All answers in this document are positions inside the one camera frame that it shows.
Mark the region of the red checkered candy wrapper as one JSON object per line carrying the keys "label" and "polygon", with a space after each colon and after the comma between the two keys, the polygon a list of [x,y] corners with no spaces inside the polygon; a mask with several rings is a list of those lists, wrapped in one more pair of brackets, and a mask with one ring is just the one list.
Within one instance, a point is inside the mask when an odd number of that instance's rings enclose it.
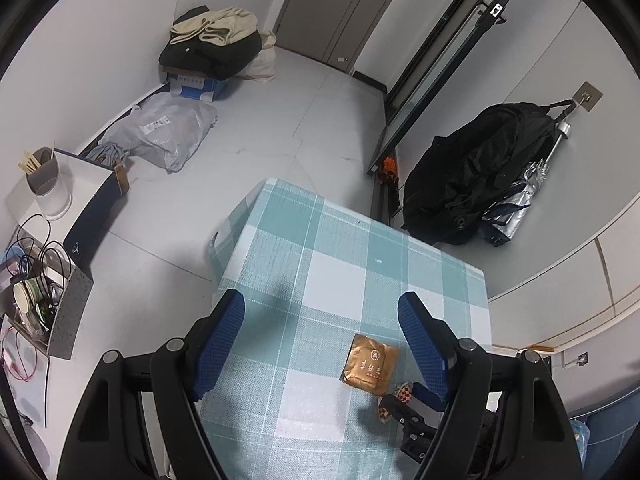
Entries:
{"label": "red checkered candy wrapper", "polygon": [[412,399],[411,382],[402,382],[392,393],[378,398],[378,419],[389,422],[391,419],[403,424],[409,417],[409,402]]}

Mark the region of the brown foil sachet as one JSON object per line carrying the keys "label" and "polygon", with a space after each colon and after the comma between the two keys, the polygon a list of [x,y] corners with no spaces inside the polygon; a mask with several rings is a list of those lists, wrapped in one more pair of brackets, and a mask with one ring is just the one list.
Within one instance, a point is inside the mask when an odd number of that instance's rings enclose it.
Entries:
{"label": "brown foil sachet", "polygon": [[384,396],[399,356],[398,348],[356,334],[349,348],[341,381],[375,396]]}

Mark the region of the teal checked tablecloth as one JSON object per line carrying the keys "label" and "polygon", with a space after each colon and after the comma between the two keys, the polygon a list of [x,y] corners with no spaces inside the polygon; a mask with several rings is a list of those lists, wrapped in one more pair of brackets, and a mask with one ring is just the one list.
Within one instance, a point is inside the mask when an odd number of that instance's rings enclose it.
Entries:
{"label": "teal checked tablecloth", "polygon": [[398,324],[415,292],[460,337],[490,344],[484,274],[384,224],[269,179],[209,244],[217,292],[245,315],[224,369],[198,404],[231,479],[410,479],[400,428],[341,374],[358,334],[400,350],[394,382],[421,375]]}

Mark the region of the silver folded umbrella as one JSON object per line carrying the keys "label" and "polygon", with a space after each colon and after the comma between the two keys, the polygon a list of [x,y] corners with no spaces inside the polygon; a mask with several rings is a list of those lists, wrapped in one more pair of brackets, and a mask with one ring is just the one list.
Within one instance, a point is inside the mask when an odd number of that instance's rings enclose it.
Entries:
{"label": "silver folded umbrella", "polygon": [[478,234],[489,245],[500,247],[513,240],[528,208],[532,206],[535,194],[547,179],[550,159],[569,134],[570,124],[566,118],[560,119],[555,125],[550,148],[543,148],[540,159],[530,162],[518,180],[515,180],[506,190],[506,194],[483,214],[478,226]]}

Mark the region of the black hanging backpack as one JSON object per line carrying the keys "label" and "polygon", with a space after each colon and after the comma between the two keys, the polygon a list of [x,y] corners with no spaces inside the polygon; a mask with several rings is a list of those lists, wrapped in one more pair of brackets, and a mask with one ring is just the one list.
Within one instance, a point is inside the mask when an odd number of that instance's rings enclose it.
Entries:
{"label": "black hanging backpack", "polygon": [[483,214],[553,140],[549,105],[500,103],[436,136],[404,185],[404,229],[427,244],[462,245]]}

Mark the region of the white jar with chopsticks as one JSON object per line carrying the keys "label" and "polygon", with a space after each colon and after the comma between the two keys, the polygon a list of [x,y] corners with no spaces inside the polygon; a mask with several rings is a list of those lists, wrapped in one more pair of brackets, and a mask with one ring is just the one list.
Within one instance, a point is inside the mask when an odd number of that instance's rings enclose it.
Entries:
{"label": "white jar with chopsticks", "polygon": [[24,152],[18,166],[24,171],[29,191],[41,213],[49,220],[64,216],[72,203],[72,194],[54,148],[44,146],[35,152]]}

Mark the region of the grey plastic mailer bag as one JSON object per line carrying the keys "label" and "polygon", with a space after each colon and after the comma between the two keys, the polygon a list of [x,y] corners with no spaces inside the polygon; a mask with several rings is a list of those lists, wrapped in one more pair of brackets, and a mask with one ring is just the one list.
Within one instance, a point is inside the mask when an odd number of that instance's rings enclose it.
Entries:
{"label": "grey plastic mailer bag", "polygon": [[174,174],[195,154],[216,121],[212,104],[160,92],[114,122],[90,155],[108,162],[138,156]]}

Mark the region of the blue white cardboard box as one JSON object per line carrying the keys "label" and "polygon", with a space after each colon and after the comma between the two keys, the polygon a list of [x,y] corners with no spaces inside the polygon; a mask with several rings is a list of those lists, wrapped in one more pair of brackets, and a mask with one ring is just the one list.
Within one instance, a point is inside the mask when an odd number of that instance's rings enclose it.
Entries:
{"label": "blue white cardboard box", "polygon": [[167,74],[170,92],[174,96],[213,103],[228,87],[228,80],[218,80],[200,75]]}

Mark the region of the cream tote bag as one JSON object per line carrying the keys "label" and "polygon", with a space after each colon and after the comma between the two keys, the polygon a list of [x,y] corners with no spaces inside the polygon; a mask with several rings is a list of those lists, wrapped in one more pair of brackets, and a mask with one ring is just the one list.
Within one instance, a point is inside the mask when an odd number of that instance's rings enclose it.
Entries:
{"label": "cream tote bag", "polygon": [[270,81],[276,76],[277,37],[270,30],[260,32],[262,50],[250,64],[243,68],[238,76],[246,80]]}

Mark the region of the beige clothes pile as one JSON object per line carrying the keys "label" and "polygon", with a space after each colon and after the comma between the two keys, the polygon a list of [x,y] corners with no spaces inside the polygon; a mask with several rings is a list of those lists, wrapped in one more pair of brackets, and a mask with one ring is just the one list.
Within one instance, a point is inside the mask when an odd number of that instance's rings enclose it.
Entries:
{"label": "beige clothes pile", "polygon": [[170,44],[180,44],[192,39],[227,47],[245,39],[257,30],[258,19],[250,11],[231,8],[206,11],[173,24],[170,29]]}

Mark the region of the grey entrance door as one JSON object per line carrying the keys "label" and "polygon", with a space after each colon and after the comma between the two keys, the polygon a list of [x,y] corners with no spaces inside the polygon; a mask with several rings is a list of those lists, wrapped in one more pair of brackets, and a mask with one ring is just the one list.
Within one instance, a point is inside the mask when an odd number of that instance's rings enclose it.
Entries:
{"label": "grey entrance door", "polygon": [[392,0],[284,0],[278,45],[347,73]]}

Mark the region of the white wall power socket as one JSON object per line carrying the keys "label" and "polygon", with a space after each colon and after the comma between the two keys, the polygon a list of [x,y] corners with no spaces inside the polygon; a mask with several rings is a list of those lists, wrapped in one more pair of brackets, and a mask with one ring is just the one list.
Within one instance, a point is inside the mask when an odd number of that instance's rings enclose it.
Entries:
{"label": "white wall power socket", "polygon": [[580,354],[575,360],[577,366],[585,366],[589,362],[589,356],[587,352]]}

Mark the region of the metal wall hook plate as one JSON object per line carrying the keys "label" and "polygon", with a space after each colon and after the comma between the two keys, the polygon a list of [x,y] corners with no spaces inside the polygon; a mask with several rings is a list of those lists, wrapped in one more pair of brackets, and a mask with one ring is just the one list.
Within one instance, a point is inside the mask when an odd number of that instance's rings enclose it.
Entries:
{"label": "metal wall hook plate", "polygon": [[585,81],[575,92],[573,100],[578,107],[590,112],[598,104],[602,96],[603,93],[600,90],[590,82]]}

